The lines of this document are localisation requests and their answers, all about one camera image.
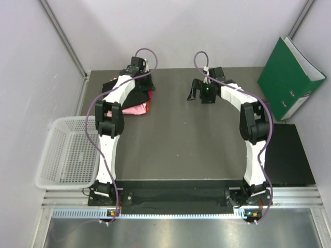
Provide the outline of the black printed t shirt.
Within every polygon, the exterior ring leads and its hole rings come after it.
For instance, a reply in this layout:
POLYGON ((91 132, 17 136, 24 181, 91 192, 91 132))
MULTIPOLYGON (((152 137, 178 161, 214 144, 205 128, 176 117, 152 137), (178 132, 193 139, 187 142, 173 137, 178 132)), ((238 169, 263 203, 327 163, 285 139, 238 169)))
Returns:
MULTIPOLYGON (((117 78, 112 78, 109 82, 106 82, 102 86, 102 93, 113 89, 117 83, 117 78)), ((142 103, 147 103, 152 99, 152 90, 141 90, 139 87, 135 87, 127 96, 126 100, 122 104, 122 109, 127 109, 132 106, 136 106, 142 103)))

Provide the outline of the pink t shirt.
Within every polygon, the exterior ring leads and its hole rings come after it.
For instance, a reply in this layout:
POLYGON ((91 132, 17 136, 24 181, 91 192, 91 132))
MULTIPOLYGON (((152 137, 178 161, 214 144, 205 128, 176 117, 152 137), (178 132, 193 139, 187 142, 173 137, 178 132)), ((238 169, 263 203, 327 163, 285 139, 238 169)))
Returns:
POLYGON ((123 110, 123 114, 127 115, 143 115, 147 112, 147 103, 142 103, 123 110))

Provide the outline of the red t shirt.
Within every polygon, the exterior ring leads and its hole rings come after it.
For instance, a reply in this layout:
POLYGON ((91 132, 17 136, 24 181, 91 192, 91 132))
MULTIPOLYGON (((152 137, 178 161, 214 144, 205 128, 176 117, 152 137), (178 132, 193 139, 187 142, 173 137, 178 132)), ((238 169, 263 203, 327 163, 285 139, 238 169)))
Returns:
POLYGON ((127 112, 133 112, 137 115, 138 112, 146 112, 147 103, 152 99, 152 91, 154 91, 153 83, 146 78, 132 79, 129 76, 120 76, 111 79, 103 84, 102 92, 106 93, 104 100, 107 103, 119 103, 127 112))

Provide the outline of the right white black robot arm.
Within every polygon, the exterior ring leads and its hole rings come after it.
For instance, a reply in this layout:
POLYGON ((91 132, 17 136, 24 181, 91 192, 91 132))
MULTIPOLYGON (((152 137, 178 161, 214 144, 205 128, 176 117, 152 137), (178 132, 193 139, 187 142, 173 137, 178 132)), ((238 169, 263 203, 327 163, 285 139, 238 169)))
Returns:
POLYGON ((243 92, 233 80, 226 80, 221 67, 202 69, 203 80, 194 79, 187 98, 201 103, 215 103, 216 97, 229 102, 239 111, 239 132, 246 144, 246 170, 243 185, 237 191, 230 191, 227 198, 229 205, 241 207, 252 205, 266 193, 265 151, 270 122, 264 105, 254 96, 243 92))

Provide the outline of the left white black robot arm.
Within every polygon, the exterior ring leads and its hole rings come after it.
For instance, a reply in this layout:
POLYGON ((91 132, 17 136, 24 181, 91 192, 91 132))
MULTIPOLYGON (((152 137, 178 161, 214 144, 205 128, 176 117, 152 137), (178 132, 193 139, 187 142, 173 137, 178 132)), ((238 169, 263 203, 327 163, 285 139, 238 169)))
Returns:
POLYGON ((116 179, 116 149, 124 130, 124 115, 145 114, 154 90, 147 59, 132 57, 117 78, 103 85, 105 96, 95 104, 95 123, 102 154, 93 196, 98 196, 106 205, 117 200, 113 181, 116 179))

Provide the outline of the black notebook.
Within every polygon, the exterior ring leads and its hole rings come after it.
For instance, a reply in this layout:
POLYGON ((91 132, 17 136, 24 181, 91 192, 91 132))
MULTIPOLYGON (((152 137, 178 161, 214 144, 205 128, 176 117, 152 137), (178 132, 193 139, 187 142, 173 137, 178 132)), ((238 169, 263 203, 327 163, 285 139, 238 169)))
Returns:
POLYGON ((274 124, 265 153, 265 171, 275 187, 315 185, 296 125, 274 124))

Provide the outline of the white plastic basket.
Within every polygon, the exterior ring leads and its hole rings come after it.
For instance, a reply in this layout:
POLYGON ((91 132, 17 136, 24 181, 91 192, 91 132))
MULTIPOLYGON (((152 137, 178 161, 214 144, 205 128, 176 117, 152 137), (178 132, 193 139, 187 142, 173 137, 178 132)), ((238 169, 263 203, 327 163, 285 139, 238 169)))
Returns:
POLYGON ((95 117, 59 118, 52 124, 39 162, 35 185, 45 190, 78 190, 96 180, 99 145, 95 117))

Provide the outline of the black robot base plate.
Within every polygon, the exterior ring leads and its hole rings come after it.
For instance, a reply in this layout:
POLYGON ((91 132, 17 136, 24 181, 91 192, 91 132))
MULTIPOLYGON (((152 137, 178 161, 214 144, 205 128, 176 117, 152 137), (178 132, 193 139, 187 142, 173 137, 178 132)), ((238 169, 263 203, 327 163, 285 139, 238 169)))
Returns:
POLYGON ((90 207, 119 206, 122 214, 225 214, 234 208, 266 207, 272 200, 268 184, 256 193, 242 179, 117 180, 116 186, 91 186, 90 207))

